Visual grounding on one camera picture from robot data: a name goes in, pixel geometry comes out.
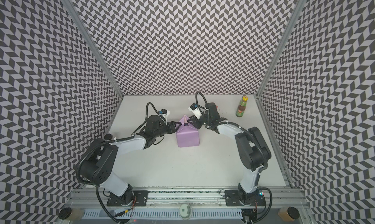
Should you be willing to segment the pink wrapping paper sheet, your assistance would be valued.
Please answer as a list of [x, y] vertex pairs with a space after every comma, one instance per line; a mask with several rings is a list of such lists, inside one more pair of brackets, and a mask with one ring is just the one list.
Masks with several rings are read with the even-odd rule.
[[188, 122], [189, 119], [189, 117], [184, 115], [179, 121], [181, 126], [176, 131], [176, 139], [180, 148], [200, 145], [199, 131]]

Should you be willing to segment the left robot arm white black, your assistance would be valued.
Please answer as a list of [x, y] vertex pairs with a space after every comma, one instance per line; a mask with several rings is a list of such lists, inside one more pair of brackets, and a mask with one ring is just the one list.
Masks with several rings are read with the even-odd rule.
[[96, 188], [102, 187], [119, 199], [122, 205], [129, 205], [135, 195], [132, 186], [113, 172], [117, 157], [147, 149], [155, 144], [156, 138], [174, 134], [181, 126], [179, 121], [167, 121], [162, 115], [151, 115], [130, 137], [94, 140], [76, 165], [77, 181]]

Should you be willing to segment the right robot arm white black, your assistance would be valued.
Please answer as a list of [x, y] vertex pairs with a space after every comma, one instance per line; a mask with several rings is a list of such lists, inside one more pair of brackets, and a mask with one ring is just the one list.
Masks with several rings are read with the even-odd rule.
[[243, 178], [238, 184], [238, 199], [242, 205], [252, 205], [262, 194], [258, 188], [260, 175], [268, 168], [268, 160], [271, 159], [271, 151], [261, 131], [257, 127], [245, 129], [221, 117], [215, 103], [208, 103], [204, 107], [193, 103], [188, 109], [193, 113], [188, 122], [194, 127], [200, 129], [205, 126], [235, 141], [245, 167]]

